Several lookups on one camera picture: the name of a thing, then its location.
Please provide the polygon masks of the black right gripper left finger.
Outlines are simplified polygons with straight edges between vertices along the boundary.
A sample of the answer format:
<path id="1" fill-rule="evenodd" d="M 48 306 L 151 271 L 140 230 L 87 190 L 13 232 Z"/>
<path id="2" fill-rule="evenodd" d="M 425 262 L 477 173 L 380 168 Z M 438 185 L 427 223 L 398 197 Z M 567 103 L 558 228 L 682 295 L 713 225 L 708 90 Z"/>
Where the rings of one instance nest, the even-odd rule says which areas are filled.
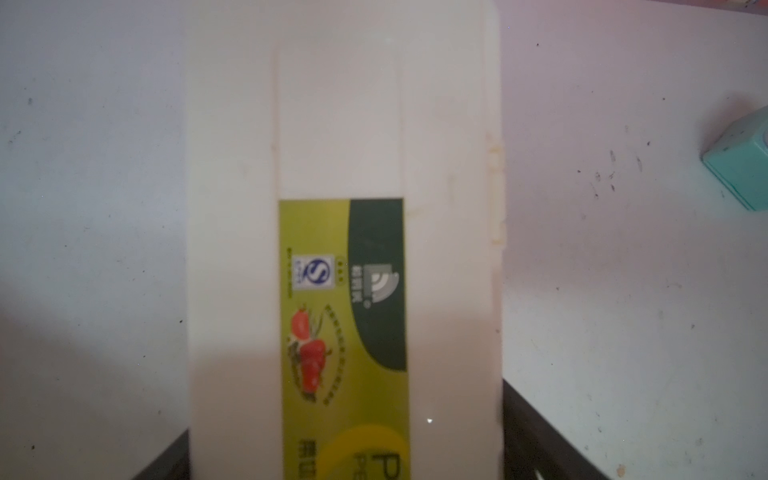
<path id="1" fill-rule="evenodd" d="M 189 431 L 184 431 L 157 458 L 137 473 L 134 480 L 190 480 Z"/>

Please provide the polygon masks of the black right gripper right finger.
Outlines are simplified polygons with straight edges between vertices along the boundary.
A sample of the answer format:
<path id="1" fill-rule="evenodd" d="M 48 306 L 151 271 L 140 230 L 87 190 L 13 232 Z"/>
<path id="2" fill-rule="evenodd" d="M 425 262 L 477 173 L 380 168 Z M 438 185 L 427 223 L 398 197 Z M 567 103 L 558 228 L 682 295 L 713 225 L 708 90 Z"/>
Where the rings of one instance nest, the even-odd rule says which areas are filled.
<path id="1" fill-rule="evenodd" d="M 502 393 L 504 479 L 607 479 L 506 380 Z"/>

